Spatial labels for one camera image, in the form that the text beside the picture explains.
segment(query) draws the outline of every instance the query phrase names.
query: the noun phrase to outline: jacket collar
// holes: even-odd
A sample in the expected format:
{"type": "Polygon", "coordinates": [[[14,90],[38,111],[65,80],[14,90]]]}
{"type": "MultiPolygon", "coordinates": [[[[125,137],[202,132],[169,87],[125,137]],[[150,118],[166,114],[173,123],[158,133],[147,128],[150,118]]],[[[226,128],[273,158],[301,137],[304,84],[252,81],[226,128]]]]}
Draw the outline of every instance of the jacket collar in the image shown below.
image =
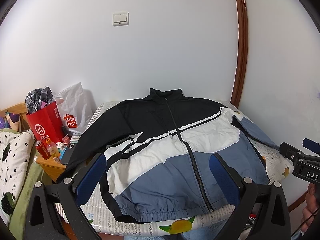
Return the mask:
{"type": "Polygon", "coordinates": [[[183,94],[181,89],[162,92],[160,90],[150,88],[150,95],[148,95],[145,99],[151,99],[156,102],[164,102],[166,99],[171,101],[179,100],[182,97],[183,94]]]}

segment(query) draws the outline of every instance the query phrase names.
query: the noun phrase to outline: green blanket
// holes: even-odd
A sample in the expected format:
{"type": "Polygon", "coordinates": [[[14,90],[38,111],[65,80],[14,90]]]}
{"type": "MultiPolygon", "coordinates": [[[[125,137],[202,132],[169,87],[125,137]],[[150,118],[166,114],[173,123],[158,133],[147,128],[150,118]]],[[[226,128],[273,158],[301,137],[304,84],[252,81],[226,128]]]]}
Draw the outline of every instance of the green blanket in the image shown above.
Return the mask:
{"type": "MultiPolygon", "coordinates": [[[[1,129],[1,131],[12,132],[15,134],[20,134],[12,129],[1,129]]],[[[9,223],[9,230],[17,240],[23,239],[24,226],[26,221],[27,209],[33,190],[33,186],[37,181],[42,181],[44,184],[52,184],[49,176],[44,172],[42,167],[33,161],[35,155],[39,155],[36,146],[33,145],[33,148],[30,153],[29,164],[27,168],[27,176],[23,188],[20,192],[20,196],[17,200],[16,206],[14,208],[13,214],[9,223]]]]}

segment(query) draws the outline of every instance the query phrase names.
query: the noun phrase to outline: wooden nightstand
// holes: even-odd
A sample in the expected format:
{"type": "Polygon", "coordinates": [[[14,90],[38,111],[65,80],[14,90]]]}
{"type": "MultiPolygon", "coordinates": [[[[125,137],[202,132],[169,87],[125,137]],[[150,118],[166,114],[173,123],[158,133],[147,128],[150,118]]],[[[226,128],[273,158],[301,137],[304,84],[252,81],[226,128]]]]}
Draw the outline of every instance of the wooden nightstand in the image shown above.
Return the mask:
{"type": "Polygon", "coordinates": [[[44,171],[54,182],[57,182],[57,178],[66,168],[65,165],[57,163],[52,157],[44,160],[41,155],[38,156],[36,163],[41,165],[44,171]]]}

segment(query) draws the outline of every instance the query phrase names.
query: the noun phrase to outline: soda can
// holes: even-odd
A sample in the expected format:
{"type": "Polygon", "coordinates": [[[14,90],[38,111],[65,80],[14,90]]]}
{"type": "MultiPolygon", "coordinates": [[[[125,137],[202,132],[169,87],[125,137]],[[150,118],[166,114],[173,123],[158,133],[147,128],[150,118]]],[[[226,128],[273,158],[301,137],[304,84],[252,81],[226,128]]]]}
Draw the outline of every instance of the soda can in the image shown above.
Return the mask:
{"type": "Polygon", "coordinates": [[[50,158],[51,154],[48,152],[42,141],[39,140],[36,142],[36,149],[41,154],[44,160],[50,158]]]}

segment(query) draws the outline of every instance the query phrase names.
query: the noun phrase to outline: hi logo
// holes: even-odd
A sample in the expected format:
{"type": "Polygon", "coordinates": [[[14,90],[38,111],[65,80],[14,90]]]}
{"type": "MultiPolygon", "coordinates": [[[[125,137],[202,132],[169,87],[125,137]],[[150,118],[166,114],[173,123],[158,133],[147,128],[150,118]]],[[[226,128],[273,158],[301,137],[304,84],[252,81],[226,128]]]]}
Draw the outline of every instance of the hi logo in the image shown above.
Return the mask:
{"type": "Polygon", "coordinates": [[[66,120],[67,122],[67,126],[69,128],[77,128],[77,123],[76,123],[76,119],[73,115],[71,114],[66,114],[66,116],[63,118],[64,120],[66,120]]]}
{"type": "Polygon", "coordinates": [[[314,179],[314,180],[318,179],[318,175],[315,175],[314,173],[311,173],[310,171],[308,171],[307,177],[314,179]]]}
{"type": "Polygon", "coordinates": [[[36,129],[36,132],[40,135],[44,135],[45,131],[44,131],[44,128],[42,125],[40,124],[36,124],[35,125],[35,129],[36,129]]]}

